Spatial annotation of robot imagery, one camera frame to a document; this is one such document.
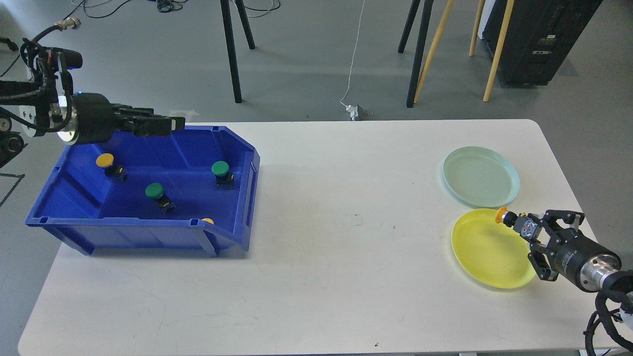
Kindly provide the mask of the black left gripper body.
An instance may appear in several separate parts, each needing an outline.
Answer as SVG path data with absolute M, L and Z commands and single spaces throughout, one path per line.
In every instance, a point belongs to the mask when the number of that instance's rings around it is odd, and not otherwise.
M 83 92 L 58 99 L 62 115 L 70 113 L 66 127 L 57 132 L 67 145 L 107 142 L 121 126 L 113 104 L 104 95 Z

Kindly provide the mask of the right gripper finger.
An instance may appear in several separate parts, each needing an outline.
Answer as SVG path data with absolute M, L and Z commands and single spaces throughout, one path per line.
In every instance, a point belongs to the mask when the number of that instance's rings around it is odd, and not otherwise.
M 582 212 L 547 210 L 543 217 L 537 218 L 537 223 L 549 237 L 577 237 L 583 234 L 579 225 L 584 219 Z
M 543 245 L 538 242 L 529 242 L 528 259 L 541 281 L 554 282 L 560 273 L 555 268 L 554 259 L 562 248 L 559 244 Z

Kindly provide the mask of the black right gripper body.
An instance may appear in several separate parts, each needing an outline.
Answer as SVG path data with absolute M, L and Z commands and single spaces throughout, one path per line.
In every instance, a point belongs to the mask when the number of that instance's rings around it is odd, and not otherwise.
M 614 252 L 576 228 L 544 230 L 550 239 L 541 253 L 549 266 L 540 267 L 540 279 L 556 281 L 562 275 L 583 292 L 623 291 L 622 262 Z

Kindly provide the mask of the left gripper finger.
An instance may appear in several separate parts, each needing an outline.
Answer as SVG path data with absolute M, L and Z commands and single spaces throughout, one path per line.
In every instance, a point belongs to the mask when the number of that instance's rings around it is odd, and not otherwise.
M 135 118 L 152 117 L 154 109 L 133 107 L 127 104 L 112 103 L 111 109 L 119 121 L 132 122 Z
M 183 130 L 185 117 L 157 116 L 135 118 L 132 122 L 119 121 L 117 130 L 129 132 L 137 137 L 166 136 L 172 131 Z

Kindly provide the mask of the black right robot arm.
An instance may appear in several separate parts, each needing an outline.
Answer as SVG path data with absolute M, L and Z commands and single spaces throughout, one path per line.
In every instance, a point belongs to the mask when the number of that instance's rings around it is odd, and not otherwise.
M 615 322 L 632 318 L 632 271 L 622 268 L 615 252 L 581 232 L 584 214 L 573 211 L 547 210 L 543 216 L 526 213 L 519 227 L 528 241 L 528 259 L 543 281 L 559 276 L 579 290 L 596 293 L 595 311 L 583 332 L 588 356 L 595 355 L 594 336 L 598 326 L 617 345 L 632 350 L 631 341 L 622 336 Z

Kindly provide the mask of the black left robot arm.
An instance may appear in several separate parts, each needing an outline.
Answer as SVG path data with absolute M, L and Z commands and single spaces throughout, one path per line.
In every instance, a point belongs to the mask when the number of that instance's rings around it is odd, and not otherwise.
M 165 136 L 183 130 L 183 117 L 161 116 L 151 108 L 110 103 L 101 94 L 73 90 L 70 70 L 81 68 L 82 55 L 74 50 L 47 47 L 40 40 L 54 30 L 76 29 L 81 21 L 67 17 L 44 29 L 22 45 L 9 43 L 29 68 L 29 81 L 1 82 L 1 164 L 6 165 L 26 147 L 19 123 L 32 137 L 57 133 L 68 145 L 104 143 L 115 131 L 138 137 Z

